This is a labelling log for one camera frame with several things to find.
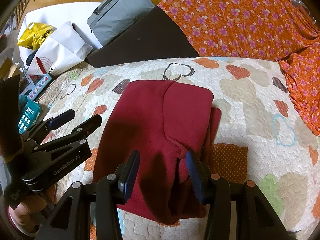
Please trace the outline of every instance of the bag handle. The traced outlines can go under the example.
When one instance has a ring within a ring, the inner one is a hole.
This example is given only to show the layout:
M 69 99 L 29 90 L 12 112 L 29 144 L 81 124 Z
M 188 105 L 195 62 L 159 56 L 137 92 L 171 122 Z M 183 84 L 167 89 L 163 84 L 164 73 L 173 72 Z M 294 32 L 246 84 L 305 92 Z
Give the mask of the bag handle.
M 95 15 L 98 15 L 109 3 L 111 3 L 111 1 L 112 1 L 112 0 L 106 0 L 106 1 L 104 2 L 104 4 L 102 4 L 102 5 L 100 6 L 100 8 L 97 7 L 97 8 L 93 11 L 93 13 L 94 13 Z

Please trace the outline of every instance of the gray bag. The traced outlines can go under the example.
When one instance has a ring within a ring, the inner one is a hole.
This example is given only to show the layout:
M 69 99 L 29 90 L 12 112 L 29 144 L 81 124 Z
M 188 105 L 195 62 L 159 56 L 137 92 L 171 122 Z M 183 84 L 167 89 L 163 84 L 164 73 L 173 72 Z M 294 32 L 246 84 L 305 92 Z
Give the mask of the gray bag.
M 150 0 L 104 0 L 87 23 L 100 44 L 106 46 L 154 7 Z

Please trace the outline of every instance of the orange floral fabric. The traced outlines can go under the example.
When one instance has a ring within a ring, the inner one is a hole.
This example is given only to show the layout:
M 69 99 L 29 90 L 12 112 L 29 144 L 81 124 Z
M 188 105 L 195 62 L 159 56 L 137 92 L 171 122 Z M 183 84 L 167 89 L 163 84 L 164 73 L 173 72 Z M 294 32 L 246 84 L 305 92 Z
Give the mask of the orange floral fabric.
M 280 61 L 290 99 L 309 129 L 320 136 L 320 38 Z
M 158 6 L 201 57 L 280 60 L 319 36 L 287 0 L 163 0 Z

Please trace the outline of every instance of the blue heart outline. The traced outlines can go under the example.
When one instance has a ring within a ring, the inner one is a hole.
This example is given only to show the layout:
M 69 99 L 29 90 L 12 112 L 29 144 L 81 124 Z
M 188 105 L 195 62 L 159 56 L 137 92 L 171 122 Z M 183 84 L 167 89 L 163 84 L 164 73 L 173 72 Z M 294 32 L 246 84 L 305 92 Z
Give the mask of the blue heart outline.
M 284 123 L 287 126 L 287 128 L 289 128 L 292 131 L 292 133 L 294 134 L 294 139 L 293 139 L 292 144 L 283 144 L 282 142 L 278 141 L 278 132 L 276 130 L 276 119 L 278 119 L 278 118 L 281 118 L 284 121 Z M 295 145 L 297 143 L 297 135 L 294 132 L 294 128 L 292 128 L 291 126 L 287 125 L 286 119 L 281 114 L 275 114 L 273 116 L 273 118 L 272 118 L 272 128 L 273 128 L 273 133 L 274 133 L 275 139 L 276 139 L 276 145 L 282 145 L 282 146 L 286 146 L 286 147 L 291 147 L 291 146 L 293 146 L 293 145 Z

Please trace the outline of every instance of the yellow plastic bag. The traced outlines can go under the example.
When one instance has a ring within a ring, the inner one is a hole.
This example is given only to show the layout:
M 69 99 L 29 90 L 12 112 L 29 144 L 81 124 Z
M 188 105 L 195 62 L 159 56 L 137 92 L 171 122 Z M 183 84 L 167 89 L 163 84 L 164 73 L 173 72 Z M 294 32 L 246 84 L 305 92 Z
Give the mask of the yellow plastic bag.
M 18 40 L 17 45 L 32 50 L 39 49 L 44 40 L 56 29 L 45 23 L 30 23 Z

